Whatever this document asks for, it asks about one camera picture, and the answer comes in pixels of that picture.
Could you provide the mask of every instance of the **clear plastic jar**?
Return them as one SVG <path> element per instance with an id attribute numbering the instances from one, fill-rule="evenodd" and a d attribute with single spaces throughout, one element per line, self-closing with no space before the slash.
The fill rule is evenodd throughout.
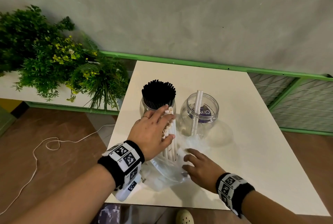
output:
<path id="1" fill-rule="evenodd" d="M 172 103 L 172 107 L 173 107 L 173 114 L 176 114 L 176 103 L 174 100 Z M 145 104 L 144 99 L 142 98 L 140 102 L 140 115 L 143 116 L 143 114 L 149 110 L 156 111 L 156 109 L 151 109 L 150 107 L 148 107 L 148 105 Z"/>
<path id="2" fill-rule="evenodd" d="M 194 112 L 195 98 L 197 93 L 191 94 L 181 107 L 180 119 L 176 120 L 177 131 L 185 136 L 191 135 L 192 123 L 198 119 L 197 134 L 202 139 L 207 136 L 209 130 L 214 126 L 219 115 L 219 105 L 210 95 L 202 95 L 200 114 Z"/>

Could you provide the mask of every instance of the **hand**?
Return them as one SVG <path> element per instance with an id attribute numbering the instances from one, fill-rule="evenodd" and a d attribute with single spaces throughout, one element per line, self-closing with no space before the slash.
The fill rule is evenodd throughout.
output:
<path id="1" fill-rule="evenodd" d="M 217 179 L 225 173 L 225 170 L 199 151 L 195 149 L 187 149 L 187 151 L 193 155 L 184 156 L 184 161 L 190 161 L 193 163 L 194 167 L 183 165 L 182 168 L 188 172 L 192 181 L 198 186 L 213 193 L 217 193 Z"/>
<path id="2" fill-rule="evenodd" d="M 166 124 L 175 118 L 173 114 L 164 115 L 168 105 L 160 107 L 157 111 L 148 111 L 142 119 L 137 120 L 132 127 L 127 140 L 135 142 L 144 155 L 145 161 L 153 159 L 168 147 L 175 135 L 170 134 L 162 141 L 162 133 Z"/>

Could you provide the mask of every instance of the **wristband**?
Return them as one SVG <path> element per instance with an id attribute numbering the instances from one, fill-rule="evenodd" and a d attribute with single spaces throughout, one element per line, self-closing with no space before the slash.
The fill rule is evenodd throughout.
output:
<path id="1" fill-rule="evenodd" d="M 104 166 L 112 175 L 116 188 L 126 187 L 141 170 L 144 155 L 132 141 L 118 143 L 102 154 L 97 163 Z"/>
<path id="2" fill-rule="evenodd" d="M 224 173 L 216 182 L 216 191 L 220 199 L 239 218 L 242 214 L 243 199 L 253 190 L 252 185 L 236 174 Z"/>

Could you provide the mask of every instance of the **shoe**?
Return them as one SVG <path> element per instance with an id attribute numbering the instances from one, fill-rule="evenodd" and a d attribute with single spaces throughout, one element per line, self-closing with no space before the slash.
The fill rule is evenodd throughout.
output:
<path id="1" fill-rule="evenodd" d="M 188 210 L 180 210 L 176 216 L 176 224 L 194 224 L 192 214 Z"/>

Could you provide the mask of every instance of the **wire mesh panel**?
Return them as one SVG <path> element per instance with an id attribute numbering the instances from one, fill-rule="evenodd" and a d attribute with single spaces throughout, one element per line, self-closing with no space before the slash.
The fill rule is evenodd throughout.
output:
<path id="1" fill-rule="evenodd" d="M 333 82 L 306 80 L 271 113 L 279 127 L 333 132 Z"/>
<path id="2" fill-rule="evenodd" d="M 266 105 L 269 105 L 288 85 L 293 77 L 248 73 Z"/>

